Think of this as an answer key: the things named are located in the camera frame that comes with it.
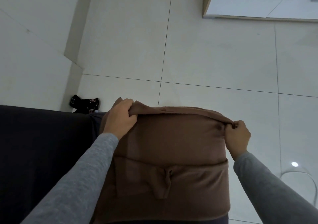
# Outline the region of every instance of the gray sleeve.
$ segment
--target gray sleeve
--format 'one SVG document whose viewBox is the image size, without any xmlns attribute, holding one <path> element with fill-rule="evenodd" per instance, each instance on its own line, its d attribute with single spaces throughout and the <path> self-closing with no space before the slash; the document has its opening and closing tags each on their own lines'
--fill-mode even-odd
<svg viewBox="0 0 318 224">
<path fill-rule="evenodd" d="M 88 224 L 117 144 L 113 134 L 101 134 L 22 224 Z"/>
<path fill-rule="evenodd" d="M 234 171 L 264 224 L 318 223 L 318 210 L 251 153 L 237 158 Z"/>
</svg>

